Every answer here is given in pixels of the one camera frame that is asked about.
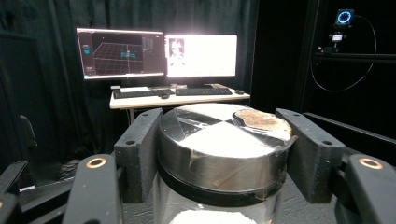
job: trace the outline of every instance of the desk leg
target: desk leg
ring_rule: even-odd
[[[128,110],[129,110],[129,125],[131,125],[134,122],[134,110],[132,108]]]

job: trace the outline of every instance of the computer monitor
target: computer monitor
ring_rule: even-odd
[[[167,77],[234,77],[236,35],[164,35]]]
[[[77,28],[84,79],[163,76],[163,33]]]

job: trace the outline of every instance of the white powder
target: white powder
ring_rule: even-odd
[[[242,109],[247,109],[247,107],[244,105],[199,104],[199,106],[183,105],[180,108],[177,108],[177,110],[186,110],[219,120],[232,119],[233,113]]]
[[[169,224],[257,224],[239,212],[183,211]]]
[[[179,144],[206,155],[228,158],[256,158],[274,152],[250,133],[226,122],[194,133]]]

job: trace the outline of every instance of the black backdrop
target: black backdrop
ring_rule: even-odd
[[[315,61],[313,73],[308,75],[330,91],[315,85],[310,112],[396,139],[396,17],[392,4],[389,0],[329,1],[318,46],[332,45],[328,34],[333,32],[338,9],[353,8],[352,28],[344,31],[347,38],[339,44],[339,53],[388,54],[393,56],[393,64]],[[353,88],[342,91],[354,83]]]
[[[36,39],[67,161],[82,147],[111,152],[127,128],[125,111],[109,109],[110,86],[120,83],[82,80],[76,28],[237,34],[238,75],[231,85],[250,92],[257,13],[257,0],[5,0],[0,29]]]

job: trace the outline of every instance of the white desk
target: white desk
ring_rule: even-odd
[[[128,88],[127,91],[142,91],[142,88]],[[190,105],[198,103],[213,103],[213,102],[226,102],[226,101],[237,101],[246,100],[250,98],[250,95],[236,94],[233,89],[230,89],[233,95],[199,95],[199,96],[175,96],[170,95],[168,99],[161,99],[158,96],[145,96],[145,97],[134,97],[127,99],[114,99],[111,94],[110,108],[111,109],[129,109],[131,122],[134,120],[134,109],[137,108],[151,108],[151,107],[162,107],[171,105]]]

